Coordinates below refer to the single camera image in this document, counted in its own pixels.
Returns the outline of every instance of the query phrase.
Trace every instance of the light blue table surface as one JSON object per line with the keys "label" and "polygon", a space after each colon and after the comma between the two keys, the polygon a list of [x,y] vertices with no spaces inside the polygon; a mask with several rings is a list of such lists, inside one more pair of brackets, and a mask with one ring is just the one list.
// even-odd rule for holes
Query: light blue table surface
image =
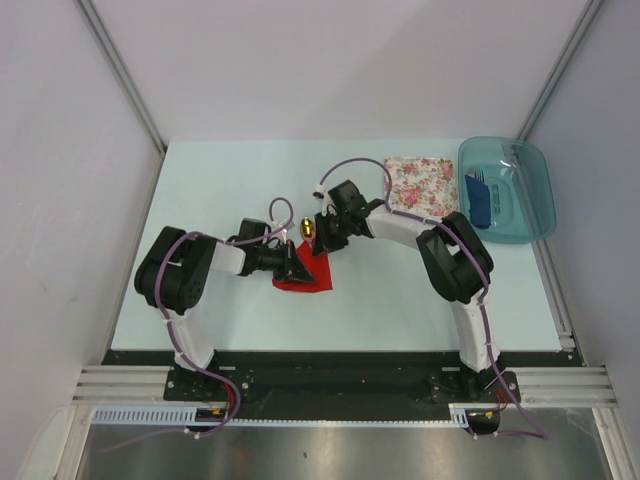
{"label": "light blue table surface", "polygon": [[[462,139],[367,141],[177,142],[169,147],[135,259],[134,272],[160,230],[171,225],[218,238],[244,217],[268,219],[273,197],[287,197],[296,223],[320,203],[311,193],[340,160],[367,156],[457,158]],[[327,186],[353,180],[370,200],[382,195],[382,171],[351,164]],[[286,207],[276,216],[285,218]],[[297,229],[293,238],[299,243]],[[503,350],[557,351],[560,343],[529,245],[486,244],[494,259],[489,314]],[[333,291],[284,292],[271,274],[211,273],[200,301],[218,349],[443,351],[458,349],[448,303],[431,287],[417,250],[386,240],[350,239],[330,255]],[[113,350],[170,349],[157,312],[127,287]]]}

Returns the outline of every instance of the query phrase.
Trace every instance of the transparent blue container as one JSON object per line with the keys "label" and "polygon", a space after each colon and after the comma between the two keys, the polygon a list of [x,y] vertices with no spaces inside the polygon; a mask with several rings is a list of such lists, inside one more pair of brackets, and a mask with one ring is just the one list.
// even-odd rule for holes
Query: transparent blue container
{"label": "transparent blue container", "polygon": [[542,152],[530,143],[502,137],[473,137],[458,151],[460,209],[469,219],[465,175],[481,179],[489,189],[491,223],[475,228],[483,240],[529,243],[556,228],[556,211]]}

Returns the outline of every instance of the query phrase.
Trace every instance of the white wall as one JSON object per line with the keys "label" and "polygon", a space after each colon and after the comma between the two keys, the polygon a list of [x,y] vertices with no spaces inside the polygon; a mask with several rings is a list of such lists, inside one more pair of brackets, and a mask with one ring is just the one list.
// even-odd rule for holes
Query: white wall
{"label": "white wall", "polygon": [[579,340],[606,364],[640,447],[640,2],[605,5],[534,132],[553,181],[551,238]]}
{"label": "white wall", "polygon": [[515,135],[585,0],[96,0],[171,140]]}
{"label": "white wall", "polygon": [[105,341],[158,155],[70,0],[0,15],[0,478]]}

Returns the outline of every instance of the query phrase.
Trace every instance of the floral napkin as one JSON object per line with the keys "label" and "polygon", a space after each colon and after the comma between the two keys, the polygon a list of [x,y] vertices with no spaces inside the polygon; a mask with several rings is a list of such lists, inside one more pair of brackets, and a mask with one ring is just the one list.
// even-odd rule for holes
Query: floral napkin
{"label": "floral napkin", "polygon": [[[418,215],[446,217],[459,210],[453,162],[447,158],[389,157],[392,208]],[[384,178],[385,192],[389,188]]]}

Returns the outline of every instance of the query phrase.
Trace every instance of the metal floor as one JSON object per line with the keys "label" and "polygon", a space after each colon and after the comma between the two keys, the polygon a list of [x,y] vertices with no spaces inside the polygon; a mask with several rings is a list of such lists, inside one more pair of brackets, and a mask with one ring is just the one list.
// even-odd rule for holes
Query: metal floor
{"label": "metal floor", "polygon": [[[92,427],[78,480],[610,479],[591,410],[533,412],[551,440],[473,439],[459,429],[228,427],[107,447],[153,429]],[[517,411],[502,428],[526,428]]]}

